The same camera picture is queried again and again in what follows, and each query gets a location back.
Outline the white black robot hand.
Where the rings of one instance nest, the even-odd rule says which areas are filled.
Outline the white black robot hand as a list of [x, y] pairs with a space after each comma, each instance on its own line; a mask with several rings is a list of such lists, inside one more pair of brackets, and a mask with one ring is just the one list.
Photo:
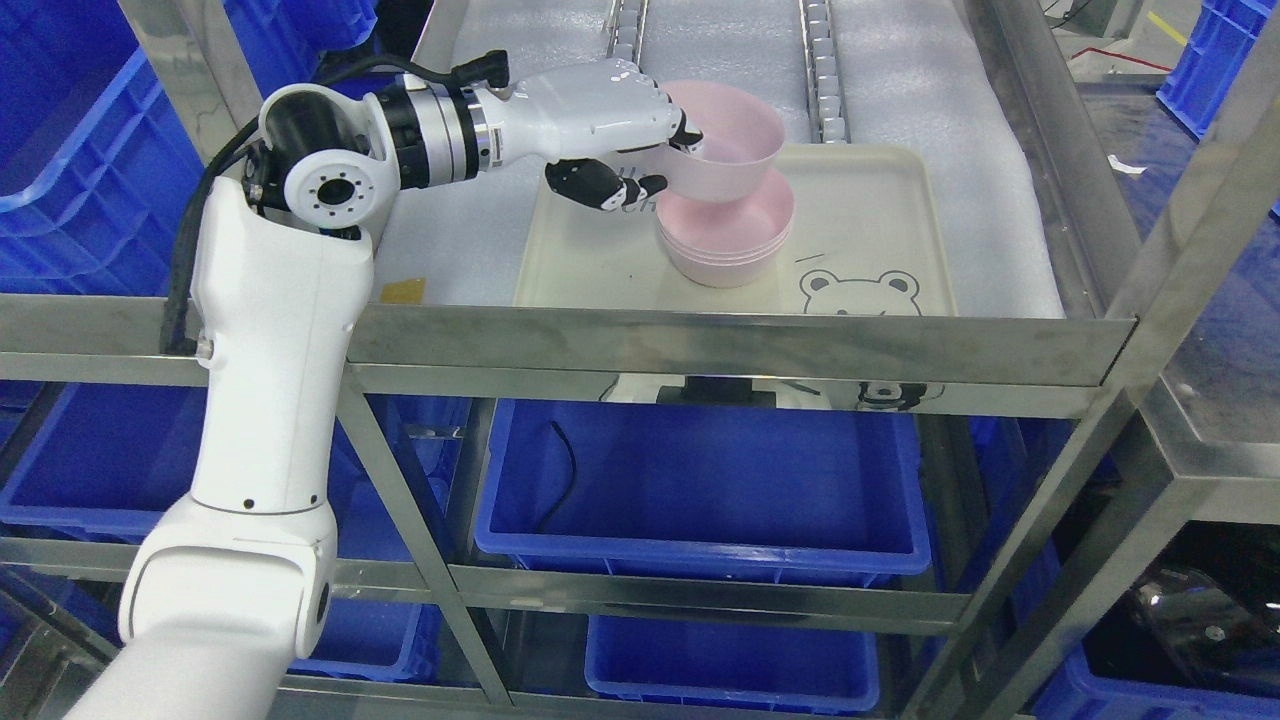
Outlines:
[[476, 92], [499, 167], [539, 158], [549, 190], [598, 211], [635, 206], [662, 192], [663, 176], [623, 177], [604, 156], [666, 146], [700, 151], [701, 128], [640, 68], [605, 58], [529, 76], [508, 90]]

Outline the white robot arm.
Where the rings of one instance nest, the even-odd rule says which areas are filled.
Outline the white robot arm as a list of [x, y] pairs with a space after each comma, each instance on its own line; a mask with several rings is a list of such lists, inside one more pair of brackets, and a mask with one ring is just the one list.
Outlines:
[[328, 498], [337, 402], [372, 288], [366, 220], [402, 190], [474, 178], [506, 51], [447, 72], [393, 56], [389, 99], [329, 85], [274, 92], [209, 163], [180, 222], [161, 348], [204, 328], [191, 488], [145, 537], [118, 615], [120, 653], [70, 719], [262, 719], [319, 643], [338, 527]]

